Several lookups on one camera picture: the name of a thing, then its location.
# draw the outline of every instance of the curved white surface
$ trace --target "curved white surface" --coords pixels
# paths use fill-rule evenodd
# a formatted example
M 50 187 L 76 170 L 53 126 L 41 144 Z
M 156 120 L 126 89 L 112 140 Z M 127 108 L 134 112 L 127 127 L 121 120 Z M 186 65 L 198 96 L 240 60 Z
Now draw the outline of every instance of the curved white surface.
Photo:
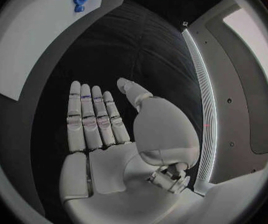
M 244 9 L 224 18 L 224 22 L 248 45 L 268 81 L 268 43 L 257 24 Z
M 10 0 L 0 13 L 0 93 L 18 100 L 45 49 L 100 5 L 101 0 L 88 0 L 84 12 L 75 13 L 73 0 Z

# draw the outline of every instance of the gray panel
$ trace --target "gray panel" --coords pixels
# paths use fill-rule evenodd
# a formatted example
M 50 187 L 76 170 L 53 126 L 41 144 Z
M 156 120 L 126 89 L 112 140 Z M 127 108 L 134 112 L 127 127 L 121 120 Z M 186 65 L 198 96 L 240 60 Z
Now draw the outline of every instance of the gray panel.
M 206 27 L 234 65 L 246 95 L 250 118 L 250 145 L 256 154 L 268 153 L 268 83 L 247 45 L 225 23 L 233 6 L 211 19 Z
M 189 27 L 207 66 L 217 108 L 218 139 L 211 183 L 260 170 L 268 160 L 268 154 L 256 155 L 250 148 L 250 120 L 243 86 L 223 47 L 205 27 L 233 5 L 233 0 L 224 0 Z
M 74 40 L 123 0 L 102 0 L 102 6 L 75 22 L 46 49 L 31 71 L 18 102 L 0 95 L 0 164 L 9 180 L 29 204 L 44 213 L 30 163 L 31 127 L 45 83 Z

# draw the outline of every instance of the led light strip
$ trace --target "led light strip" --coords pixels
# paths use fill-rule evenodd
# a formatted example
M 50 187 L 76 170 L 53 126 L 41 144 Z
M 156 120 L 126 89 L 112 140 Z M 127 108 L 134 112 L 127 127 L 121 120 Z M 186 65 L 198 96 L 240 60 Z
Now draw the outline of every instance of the led light strip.
M 211 80 L 200 51 L 187 29 L 183 31 L 182 35 L 195 65 L 202 97 L 203 141 L 197 178 L 209 182 L 213 172 L 217 150 L 218 124 L 216 103 Z

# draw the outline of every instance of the white panel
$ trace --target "white panel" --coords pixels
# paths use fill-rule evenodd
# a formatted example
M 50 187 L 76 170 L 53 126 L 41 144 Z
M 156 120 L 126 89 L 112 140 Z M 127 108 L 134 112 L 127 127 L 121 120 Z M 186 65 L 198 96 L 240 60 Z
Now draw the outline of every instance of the white panel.
M 248 45 L 268 80 L 268 43 L 252 18 L 240 9 L 225 17 L 224 22 Z
M 10 0 L 0 13 L 0 93 L 18 100 L 45 49 L 100 4 L 88 0 L 84 12 L 75 13 L 73 0 Z

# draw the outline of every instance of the robotic hand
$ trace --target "robotic hand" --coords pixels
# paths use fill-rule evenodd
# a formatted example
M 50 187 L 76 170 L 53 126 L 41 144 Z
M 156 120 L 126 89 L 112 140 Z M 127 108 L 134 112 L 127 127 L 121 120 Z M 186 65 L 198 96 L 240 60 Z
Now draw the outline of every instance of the robotic hand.
M 126 166 L 134 155 L 150 167 L 147 181 L 171 193 L 180 193 L 189 182 L 184 171 L 196 164 L 199 141 L 186 115 L 127 79 L 120 78 L 117 86 L 139 112 L 134 121 L 134 143 L 110 92 L 102 95 L 98 86 L 90 92 L 87 84 L 71 84 L 67 117 L 71 154 L 61 172 L 63 202 L 90 197 L 94 188 L 102 194 L 125 190 Z M 143 169 L 136 164 L 135 172 L 139 167 Z

